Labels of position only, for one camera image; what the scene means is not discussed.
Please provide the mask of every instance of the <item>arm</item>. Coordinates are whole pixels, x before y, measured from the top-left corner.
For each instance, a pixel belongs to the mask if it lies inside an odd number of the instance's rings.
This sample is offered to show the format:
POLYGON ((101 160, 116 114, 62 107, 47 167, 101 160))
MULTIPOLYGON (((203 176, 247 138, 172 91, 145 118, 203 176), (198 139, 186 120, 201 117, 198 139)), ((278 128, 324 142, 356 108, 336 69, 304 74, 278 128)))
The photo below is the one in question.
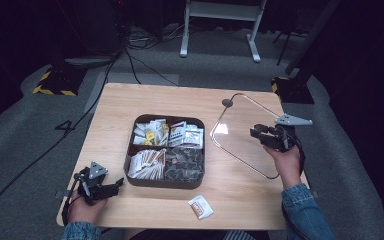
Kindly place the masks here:
POLYGON ((100 200, 90 206, 85 199, 73 193, 68 212, 68 225, 64 229, 62 240, 96 240, 101 237, 101 231, 95 226, 98 215, 107 204, 108 199, 100 200))
POLYGON ((301 182, 300 154, 297 146, 285 153, 266 146, 264 150, 275 160, 276 169, 282 179, 282 204, 285 218, 289 220, 289 238, 302 239, 297 234, 301 232, 307 239, 335 239, 320 207, 306 185, 301 182))

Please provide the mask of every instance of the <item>denim sleeve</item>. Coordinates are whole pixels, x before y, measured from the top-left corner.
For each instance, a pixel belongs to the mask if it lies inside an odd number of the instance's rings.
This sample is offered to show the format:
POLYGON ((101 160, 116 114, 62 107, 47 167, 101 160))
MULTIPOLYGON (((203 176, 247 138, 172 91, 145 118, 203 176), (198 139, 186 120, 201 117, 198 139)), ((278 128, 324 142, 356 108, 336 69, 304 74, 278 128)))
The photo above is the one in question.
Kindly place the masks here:
POLYGON ((71 222, 64 230, 62 240, 97 240, 101 231, 92 223, 71 222))
MULTIPOLYGON (((305 184, 285 189, 282 192, 282 200, 289 219, 307 239, 336 239, 305 184)), ((288 239, 301 239, 290 224, 287 231, 288 239)))

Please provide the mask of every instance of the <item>sugar packet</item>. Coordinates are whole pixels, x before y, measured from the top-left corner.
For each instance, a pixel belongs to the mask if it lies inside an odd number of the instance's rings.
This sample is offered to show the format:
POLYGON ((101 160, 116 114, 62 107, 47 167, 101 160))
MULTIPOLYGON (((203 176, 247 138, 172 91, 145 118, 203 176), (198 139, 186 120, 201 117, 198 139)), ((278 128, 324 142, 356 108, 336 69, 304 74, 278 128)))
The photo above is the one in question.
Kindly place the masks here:
POLYGON ((202 195, 196 196, 188 203, 199 220, 209 217, 214 212, 202 195))

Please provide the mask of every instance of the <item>gray carpet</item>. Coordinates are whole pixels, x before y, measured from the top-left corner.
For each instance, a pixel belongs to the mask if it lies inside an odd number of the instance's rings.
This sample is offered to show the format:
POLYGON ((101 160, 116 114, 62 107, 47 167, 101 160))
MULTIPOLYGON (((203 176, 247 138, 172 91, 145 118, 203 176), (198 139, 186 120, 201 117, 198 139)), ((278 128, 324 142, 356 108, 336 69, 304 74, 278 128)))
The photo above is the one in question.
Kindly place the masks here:
MULTIPOLYGON (((256 44, 262 57, 254 63, 242 30, 231 34, 222 31, 197 32, 190 37, 189 54, 179 57, 181 39, 158 44, 147 50, 130 50, 130 54, 173 79, 179 86, 271 91, 270 80, 285 76, 284 69, 299 47, 300 39, 291 39, 284 59, 276 66, 283 39, 272 41, 275 34, 257 34, 256 44)), ((170 85, 140 62, 133 60, 138 79, 151 84, 170 85)), ((57 96, 33 94, 32 91, 47 67, 43 66, 25 79, 24 98, 0 115, 0 191, 26 166, 39 158, 63 131, 54 128, 71 120, 76 122, 96 96, 105 67, 90 69, 79 95, 57 96)), ((109 82, 133 82, 127 55, 114 65, 109 82)), ((312 77, 308 87, 314 105, 282 104, 286 113, 312 119, 314 125, 299 127, 298 135, 307 155, 305 170, 312 191, 319 196, 338 239, 384 239, 382 203, 362 166, 347 134, 336 121, 329 97, 312 77)), ((25 172, 0 197, 0 239, 59 239, 63 228, 55 219, 60 206, 54 198, 72 177, 72 169, 81 150, 88 114, 58 146, 25 172)), ((103 239, 121 239, 122 230, 114 229, 103 239)), ((271 239, 286 239, 284 231, 271 231, 271 239)))

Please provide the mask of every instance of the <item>dark background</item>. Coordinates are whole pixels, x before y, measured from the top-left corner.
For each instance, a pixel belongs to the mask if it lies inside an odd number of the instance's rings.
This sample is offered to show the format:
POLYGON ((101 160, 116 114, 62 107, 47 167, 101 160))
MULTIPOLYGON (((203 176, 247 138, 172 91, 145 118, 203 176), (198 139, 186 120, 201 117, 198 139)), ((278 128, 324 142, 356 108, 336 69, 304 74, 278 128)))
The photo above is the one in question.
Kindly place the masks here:
MULTIPOLYGON (((123 24, 135 22, 157 37, 167 24, 183 24, 183 1, 114 2, 123 4, 123 24)), ((108 2, 57 3, 0 1, 0 113, 22 98, 20 85, 25 77, 55 57, 107 54, 116 49, 119 36, 108 2), (70 26, 67 17, 78 25, 70 26)), ((285 3, 294 1, 268 0, 261 32, 282 30, 285 3)), ((252 27, 222 22, 209 20, 203 25, 252 27)), ((330 106, 354 143, 384 206, 384 1, 341 1, 298 66, 311 70, 325 86, 330 106)))

